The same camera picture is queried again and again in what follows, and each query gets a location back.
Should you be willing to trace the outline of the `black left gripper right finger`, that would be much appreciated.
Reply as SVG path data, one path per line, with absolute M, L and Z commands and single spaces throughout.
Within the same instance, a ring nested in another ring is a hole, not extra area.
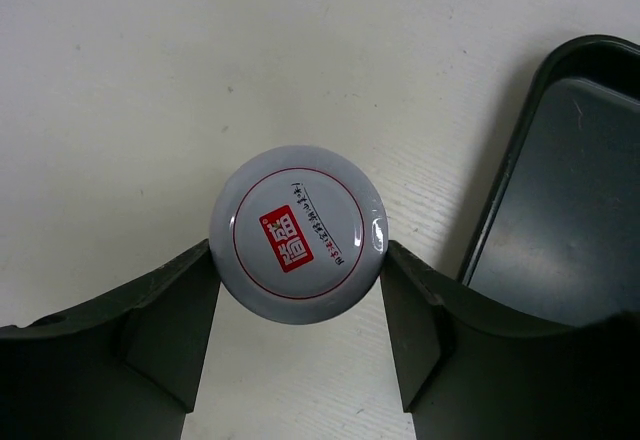
M 524 314 L 391 242 L 381 287 L 403 409 L 420 439 L 635 439 L 639 317 Z

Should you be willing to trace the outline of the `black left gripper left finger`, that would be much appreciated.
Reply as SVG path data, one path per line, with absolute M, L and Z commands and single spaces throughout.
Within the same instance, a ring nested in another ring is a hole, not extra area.
M 2 327 L 2 438 L 180 438 L 219 287 L 202 241 L 89 301 Z

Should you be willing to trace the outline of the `white-lid orange-label sauce jar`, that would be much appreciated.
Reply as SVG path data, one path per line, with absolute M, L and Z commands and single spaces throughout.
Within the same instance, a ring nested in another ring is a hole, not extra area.
M 210 221 L 214 265 L 256 315 L 307 325 L 339 316 L 370 291 L 388 249 L 373 183 L 330 150 L 283 146 L 234 172 Z

